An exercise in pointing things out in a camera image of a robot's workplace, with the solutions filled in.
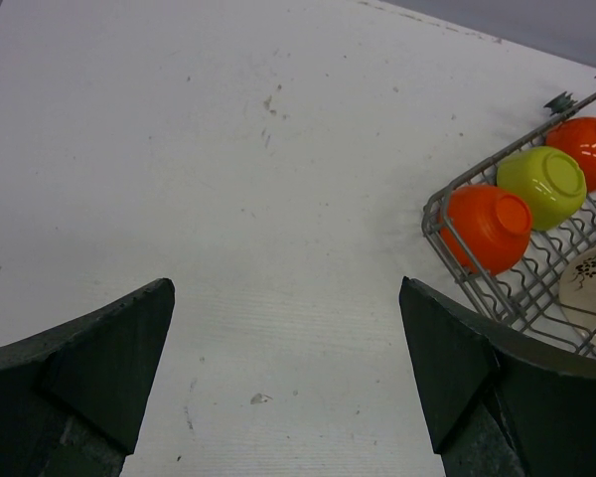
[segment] dishware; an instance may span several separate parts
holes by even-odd
[[[574,159],[553,147],[513,154],[499,165],[497,185],[521,197],[532,213],[532,228],[547,231],[574,214],[585,201],[585,178]]]
[[[585,174],[587,190],[596,191],[596,117],[578,117],[547,133],[545,144],[569,154]]]
[[[448,218],[481,265],[492,274],[517,263],[529,243],[532,217],[525,202],[489,185],[457,189],[448,204]],[[479,271],[448,227],[441,235],[457,261]]]
[[[558,299],[570,323],[596,329],[596,247],[578,255],[565,268],[558,284]],[[577,331],[587,338],[587,332]],[[596,334],[591,343],[596,346]]]

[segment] stain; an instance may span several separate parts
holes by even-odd
[[[252,399],[249,400],[249,403],[250,404],[264,404],[271,400],[273,400],[272,396],[262,395],[261,393],[258,393],[257,395],[254,395],[254,397]]]
[[[185,406],[185,407],[183,408],[183,412],[184,412],[184,414],[186,415],[186,423],[188,424],[188,428],[189,428],[189,429],[190,429],[192,432],[194,432],[194,431],[195,431],[195,427],[194,427],[194,425],[192,424],[192,418],[190,417],[190,409],[189,409],[187,406]]]

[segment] floral pattern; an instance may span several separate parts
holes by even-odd
[[[577,289],[581,289],[585,280],[596,276],[596,253],[585,258],[574,268],[574,276],[572,277],[571,281],[573,282],[578,280]]]

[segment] orange bowl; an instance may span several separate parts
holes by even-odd
[[[529,244],[532,215],[527,204],[498,187],[457,189],[450,196],[448,218],[475,258],[493,275],[512,268]],[[448,227],[440,234],[461,265],[479,271]]]
[[[596,117],[578,117],[547,133],[545,144],[570,155],[585,175],[587,191],[596,191]]]

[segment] gray wire basket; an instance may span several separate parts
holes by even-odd
[[[545,343],[596,358],[596,347],[591,344],[596,335],[596,313],[577,310],[591,316],[595,326],[570,323],[558,301],[558,280],[565,267],[575,256],[596,245],[596,192],[588,195],[581,209],[557,229],[532,232],[521,261],[497,276],[482,267],[446,214],[451,194],[457,188],[467,184],[494,185],[498,164],[504,158],[543,144],[547,131],[580,111],[583,115],[596,115],[596,92],[579,102],[565,92],[545,107],[552,111],[550,120],[430,197],[423,211],[422,231],[477,311]],[[455,259],[440,235],[443,228],[448,228],[456,238],[474,263],[476,272]]]

